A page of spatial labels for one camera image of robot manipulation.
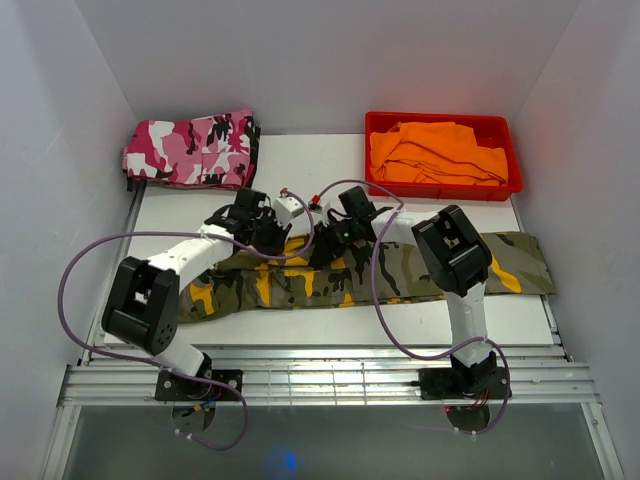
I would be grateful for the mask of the yellow camouflage trousers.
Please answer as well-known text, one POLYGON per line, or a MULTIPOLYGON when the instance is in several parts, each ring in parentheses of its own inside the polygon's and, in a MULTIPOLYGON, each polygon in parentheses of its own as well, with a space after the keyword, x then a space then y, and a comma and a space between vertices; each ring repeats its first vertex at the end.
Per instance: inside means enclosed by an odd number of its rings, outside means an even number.
MULTIPOLYGON (((485 233, 492 253, 489 295, 554 295, 557 290, 535 236, 523 232, 485 233)), ((419 250, 386 241, 379 258, 373 245, 358 241, 322 267, 309 263, 307 236, 286 244, 285 261, 262 260, 246 251, 203 272, 180 294, 178 321, 196 324, 253 310, 343 308, 441 300, 419 250)))

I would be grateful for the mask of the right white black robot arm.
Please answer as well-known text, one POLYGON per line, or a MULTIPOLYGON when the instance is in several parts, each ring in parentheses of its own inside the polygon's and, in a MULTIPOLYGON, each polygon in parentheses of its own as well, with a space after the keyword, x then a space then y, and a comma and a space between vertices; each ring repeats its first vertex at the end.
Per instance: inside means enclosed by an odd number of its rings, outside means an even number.
POLYGON ((348 245, 373 244, 371 270, 382 268, 383 241, 414 247, 418 261, 444 294, 449 313, 452 346, 444 353, 447 368, 423 368, 414 386, 424 400, 472 398, 476 404, 509 397, 509 371, 498 364, 502 354, 489 340, 484 298, 492 254, 463 210, 450 205, 436 213, 408 212, 402 205, 377 208, 361 187, 339 196, 336 212, 320 196, 309 203, 323 219, 315 227, 312 262, 326 263, 348 245))

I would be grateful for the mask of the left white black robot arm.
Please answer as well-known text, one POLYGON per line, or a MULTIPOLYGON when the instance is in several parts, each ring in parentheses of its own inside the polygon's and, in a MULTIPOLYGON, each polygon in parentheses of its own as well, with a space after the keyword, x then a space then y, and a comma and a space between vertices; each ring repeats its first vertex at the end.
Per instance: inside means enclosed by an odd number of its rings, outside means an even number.
POLYGON ((234 202, 207 218, 195 237, 147 258, 121 261, 109 293, 103 331, 137 347, 163 367, 190 399, 212 387, 211 361, 178 332, 179 299, 199 275, 229 259, 241 244, 267 256, 280 256, 301 201, 283 193, 271 201, 242 187, 234 202))

